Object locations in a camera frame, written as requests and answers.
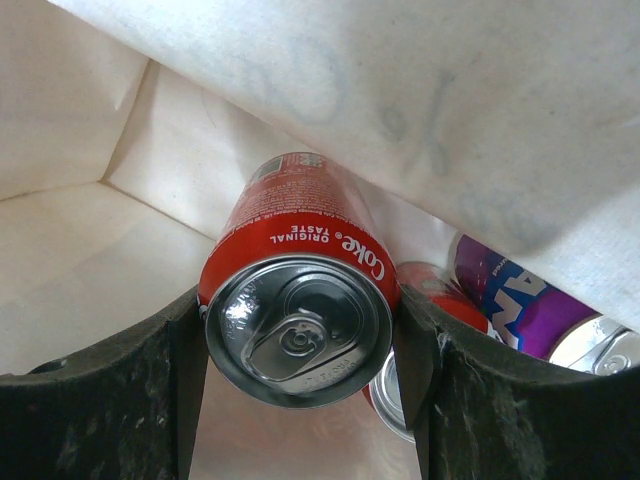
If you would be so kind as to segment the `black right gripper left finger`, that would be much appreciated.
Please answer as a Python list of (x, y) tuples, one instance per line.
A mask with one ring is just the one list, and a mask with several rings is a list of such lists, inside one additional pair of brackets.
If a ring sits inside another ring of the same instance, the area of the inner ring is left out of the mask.
[(189, 290), (94, 345), (2, 375), (2, 478), (188, 478), (207, 361)]

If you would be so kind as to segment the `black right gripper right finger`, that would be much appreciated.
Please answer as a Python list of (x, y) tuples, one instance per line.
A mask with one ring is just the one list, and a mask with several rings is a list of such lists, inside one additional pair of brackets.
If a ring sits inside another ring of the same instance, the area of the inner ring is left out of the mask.
[(425, 479), (635, 479), (639, 372), (594, 376), (454, 333), (415, 438)]

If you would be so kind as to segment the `purple soda can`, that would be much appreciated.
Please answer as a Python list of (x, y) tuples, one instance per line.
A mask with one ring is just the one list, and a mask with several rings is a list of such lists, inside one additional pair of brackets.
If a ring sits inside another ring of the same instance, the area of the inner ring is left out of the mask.
[(450, 260), (456, 283), (511, 348), (598, 376), (639, 366), (638, 332), (470, 236), (456, 234)]

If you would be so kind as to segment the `red cola can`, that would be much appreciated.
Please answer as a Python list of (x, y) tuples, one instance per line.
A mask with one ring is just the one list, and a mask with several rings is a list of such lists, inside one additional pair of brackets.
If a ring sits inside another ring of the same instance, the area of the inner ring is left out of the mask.
[(445, 270), (419, 261), (396, 267), (401, 302), (393, 330), (393, 345), (383, 366), (363, 389), (382, 422), (413, 443), (422, 403), (441, 377), (447, 332), (479, 331), (497, 341), (501, 336), (480, 309)]
[(232, 384), (308, 409), (359, 392), (382, 368), (399, 286), (352, 174), (291, 152), (248, 181), (197, 300), (210, 355)]

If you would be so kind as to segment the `cream canvas tote bag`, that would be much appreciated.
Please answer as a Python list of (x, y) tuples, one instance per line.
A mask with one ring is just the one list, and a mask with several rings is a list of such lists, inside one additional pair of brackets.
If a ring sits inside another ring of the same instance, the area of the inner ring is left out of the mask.
[[(635, 1), (5, 1), (1, 377), (195, 290), (250, 176), (352, 171), (392, 258), (456, 234), (639, 332)], [(210, 363), (186, 479), (425, 479), (361, 394)]]

